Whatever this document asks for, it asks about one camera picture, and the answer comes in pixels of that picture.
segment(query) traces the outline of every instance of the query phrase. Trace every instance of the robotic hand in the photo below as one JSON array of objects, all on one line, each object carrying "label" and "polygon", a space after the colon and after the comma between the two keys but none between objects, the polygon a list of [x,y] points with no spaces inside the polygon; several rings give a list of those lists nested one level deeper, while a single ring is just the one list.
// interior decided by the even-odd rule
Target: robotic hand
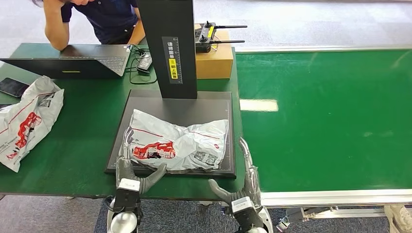
[{"label": "robotic hand", "polygon": [[243,138],[240,138],[240,146],[246,168],[243,189],[236,193],[229,193],[220,188],[213,179],[209,180],[210,188],[230,206],[231,214],[240,225],[236,233],[273,233],[269,212],[260,201],[258,170],[253,166],[249,148]]},{"label": "robotic hand", "polygon": [[146,193],[166,172],[166,164],[146,178],[136,177],[133,172],[131,146],[133,130],[129,127],[123,135],[123,146],[116,160],[116,197],[108,197],[107,233],[138,232],[143,212],[140,194]]}]

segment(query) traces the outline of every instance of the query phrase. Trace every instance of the smartphone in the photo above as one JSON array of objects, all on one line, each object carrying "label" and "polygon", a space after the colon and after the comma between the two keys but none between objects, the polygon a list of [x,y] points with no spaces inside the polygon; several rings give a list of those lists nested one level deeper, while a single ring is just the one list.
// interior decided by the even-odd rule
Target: smartphone
[{"label": "smartphone", "polygon": [[0,91],[11,96],[20,98],[23,92],[29,87],[29,85],[19,82],[11,78],[5,78],[0,82]]}]

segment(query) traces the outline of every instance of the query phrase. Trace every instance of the dark blue shirt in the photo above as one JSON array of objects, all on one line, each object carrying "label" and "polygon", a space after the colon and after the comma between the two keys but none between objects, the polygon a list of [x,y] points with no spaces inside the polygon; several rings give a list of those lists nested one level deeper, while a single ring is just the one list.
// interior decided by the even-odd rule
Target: dark blue shirt
[{"label": "dark blue shirt", "polygon": [[72,7],[87,17],[102,44],[112,43],[125,34],[130,35],[138,20],[133,9],[137,7],[136,0],[95,0],[85,6],[69,2],[61,9],[64,23],[70,21]]}]

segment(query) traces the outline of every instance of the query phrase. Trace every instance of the label on stand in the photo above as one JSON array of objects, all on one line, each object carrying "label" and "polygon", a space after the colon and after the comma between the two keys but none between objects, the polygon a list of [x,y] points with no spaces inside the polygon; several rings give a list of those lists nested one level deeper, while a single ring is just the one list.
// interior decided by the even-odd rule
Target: label on stand
[{"label": "label on stand", "polygon": [[174,36],[163,36],[163,50],[171,84],[183,84],[182,68],[180,65],[179,38]]}]

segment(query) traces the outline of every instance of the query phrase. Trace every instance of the qr code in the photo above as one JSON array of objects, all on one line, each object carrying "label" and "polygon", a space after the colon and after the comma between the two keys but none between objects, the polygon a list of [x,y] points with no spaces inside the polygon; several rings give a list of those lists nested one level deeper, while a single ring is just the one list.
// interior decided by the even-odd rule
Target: qr code
[{"label": "qr code", "polygon": [[216,155],[209,154],[209,156],[206,159],[206,163],[213,165],[213,164],[215,164],[215,161],[216,161],[217,158],[218,157]]},{"label": "qr code", "polygon": [[50,107],[50,103],[51,103],[52,101],[51,100],[43,100],[40,104],[39,104],[39,106],[40,107]]},{"label": "qr code", "polygon": [[200,152],[200,151],[196,151],[194,154],[194,158],[200,161],[203,161],[205,159],[205,156],[206,156],[206,153]]}]

